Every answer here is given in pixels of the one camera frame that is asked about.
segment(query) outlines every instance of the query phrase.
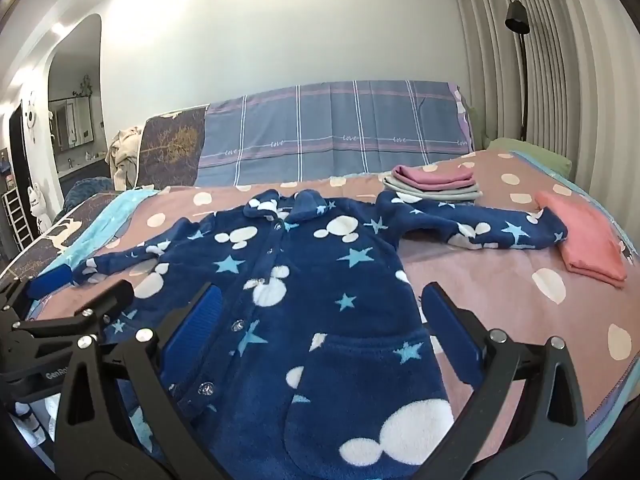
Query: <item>green cushion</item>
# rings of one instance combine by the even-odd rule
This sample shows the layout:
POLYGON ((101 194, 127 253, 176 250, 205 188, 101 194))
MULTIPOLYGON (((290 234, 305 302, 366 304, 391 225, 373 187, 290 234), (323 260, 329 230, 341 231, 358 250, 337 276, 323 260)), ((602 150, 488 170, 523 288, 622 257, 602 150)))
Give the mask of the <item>green cushion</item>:
POLYGON ((559 173, 569 179, 571 173, 571 161, 565 156, 550 152, 545 148, 540 148, 535 144, 529 144, 518 139, 508 139, 507 137, 499 137, 492 140, 489 144, 489 150, 501 150, 504 152, 517 151, 527 153, 527 155, 535 158, 540 164, 548 167, 550 170, 559 173))

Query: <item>pink polka dot bedsheet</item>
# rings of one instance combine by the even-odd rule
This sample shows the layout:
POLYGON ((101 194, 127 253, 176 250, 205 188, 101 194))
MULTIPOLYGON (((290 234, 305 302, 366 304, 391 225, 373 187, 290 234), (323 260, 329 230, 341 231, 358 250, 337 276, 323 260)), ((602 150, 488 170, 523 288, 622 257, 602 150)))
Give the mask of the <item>pink polka dot bedsheet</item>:
MULTIPOLYGON (((476 201, 478 205, 535 213, 540 208, 533 196, 540 190, 562 194, 569 200, 588 200, 510 153, 471 153, 423 169, 443 171, 460 165, 474 170, 484 193, 476 201)), ((373 202, 383 190, 382 176, 209 189, 166 188, 146 199, 132 215, 126 231, 97 254, 132 248, 165 231, 178 218, 199 221, 212 211, 244 204, 271 188, 282 194, 312 188, 324 197, 346 196, 373 202)), ((425 233, 412 233, 402 240, 399 254, 417 298, 424 285, 437 281, 457 306, 473 311, 487 328, 501 328, 517 341, 536 344, 543 344, 552 335, 562 336, 575 364, 585 418, 601 420, 603 411, 610 410, 607 401, 620 389, 640 350, 640 268, 635 255, 628 258, 621 255, 628 279, 624 288, 616 289, 568 272, 555 247, 470 251, 437 243, 425 233)), ((149 270, 133 267, 95 285, 61 290, 46 301, 40 319, 69 316, 75 306, 95 297, 116 280, 125 278, 137 285, 149 270)), ((458 381, 442 350, 437 344, 435 347, 450 403, 457 415, 471 390, 458 381)), ((521 384, 513 385, 480 458, 498 449, 521 387, 521 384)))

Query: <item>black door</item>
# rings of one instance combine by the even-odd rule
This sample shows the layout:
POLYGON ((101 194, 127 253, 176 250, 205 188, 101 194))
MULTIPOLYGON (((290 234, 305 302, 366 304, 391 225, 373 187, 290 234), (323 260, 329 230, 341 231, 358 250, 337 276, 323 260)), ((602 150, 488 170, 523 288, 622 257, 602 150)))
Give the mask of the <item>black door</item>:
POLYGON ((24 129, 22 127, 22 104, 16 108, 9 119, 9 145, 11 147, 11 162, 14 170, 15 185, 18 188, 20 202, 24 209, 24 215, 29 225, 31 236, 35 240, 40 232, 35 216, 31 214, 29 207, 29 193, 27 188, 31 186, 31 174, 27 162, 27 148, 24 144, 24 129))

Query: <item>blue fleece pajama top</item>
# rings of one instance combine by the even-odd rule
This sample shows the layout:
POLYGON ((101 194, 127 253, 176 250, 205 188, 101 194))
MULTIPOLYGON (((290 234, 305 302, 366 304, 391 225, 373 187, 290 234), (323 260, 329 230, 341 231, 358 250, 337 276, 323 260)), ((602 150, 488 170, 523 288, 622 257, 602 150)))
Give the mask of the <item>blue fleece pajama top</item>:
POLYGON ((541 249, 567 234, 548 209, 533 216, 392 191, 373 204, 268 190, 89 258, 74 279, 148 272, 106 327, 111 342, 157 326, 205 282, 220 289, 206 342, 170 391, 236 480, 405 478, 453 422, 396 254, 416 229, 471 249, 541 249))

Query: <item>shirt collar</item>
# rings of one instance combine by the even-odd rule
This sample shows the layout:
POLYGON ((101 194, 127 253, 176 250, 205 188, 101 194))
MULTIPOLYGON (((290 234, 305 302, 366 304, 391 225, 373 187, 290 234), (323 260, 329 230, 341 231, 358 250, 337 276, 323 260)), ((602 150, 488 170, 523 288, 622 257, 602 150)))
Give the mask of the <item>shirt collar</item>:
POLYGON ((249 218, 278 216, 291 223, 322 216, 327 212, 327 205, 314 189, 305 189, 292 196, 281 196, 275 189, 269 189, 249 200, 243 212, 249 218))

